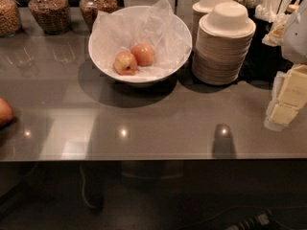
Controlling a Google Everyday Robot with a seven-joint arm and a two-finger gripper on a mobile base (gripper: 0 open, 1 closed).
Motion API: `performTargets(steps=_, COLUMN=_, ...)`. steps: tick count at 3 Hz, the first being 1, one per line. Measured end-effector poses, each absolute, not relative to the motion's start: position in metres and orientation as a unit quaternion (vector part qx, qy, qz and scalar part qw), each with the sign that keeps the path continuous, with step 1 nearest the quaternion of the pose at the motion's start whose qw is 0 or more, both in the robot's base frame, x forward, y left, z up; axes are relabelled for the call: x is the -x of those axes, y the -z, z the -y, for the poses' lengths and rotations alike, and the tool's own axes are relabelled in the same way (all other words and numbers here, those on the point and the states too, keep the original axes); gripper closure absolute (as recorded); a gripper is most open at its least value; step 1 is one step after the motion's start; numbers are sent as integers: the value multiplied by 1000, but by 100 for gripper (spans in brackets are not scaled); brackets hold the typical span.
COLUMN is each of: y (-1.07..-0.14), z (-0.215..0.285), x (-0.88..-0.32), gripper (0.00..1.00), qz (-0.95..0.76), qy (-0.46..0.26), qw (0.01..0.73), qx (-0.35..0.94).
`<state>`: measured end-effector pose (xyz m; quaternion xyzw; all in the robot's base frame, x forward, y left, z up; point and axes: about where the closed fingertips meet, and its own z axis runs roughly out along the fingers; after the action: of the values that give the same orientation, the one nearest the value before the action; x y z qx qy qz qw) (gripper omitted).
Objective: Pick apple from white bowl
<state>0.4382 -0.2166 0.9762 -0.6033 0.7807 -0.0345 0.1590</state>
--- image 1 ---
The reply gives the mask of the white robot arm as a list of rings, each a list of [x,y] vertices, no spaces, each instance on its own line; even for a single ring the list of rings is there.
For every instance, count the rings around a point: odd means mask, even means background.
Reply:
[[[294,65],[274,78],[264,121],[264,126],[274,131],[286,128],[307,104],[307,0],[300,3],[285,24],[281,53]]]

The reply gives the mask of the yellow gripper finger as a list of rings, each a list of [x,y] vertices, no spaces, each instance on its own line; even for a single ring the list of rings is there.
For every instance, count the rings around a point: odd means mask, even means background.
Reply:
[[[307,104],[307,65],[295,64],[274,78],[264,126],[273,131],[286,128]]]

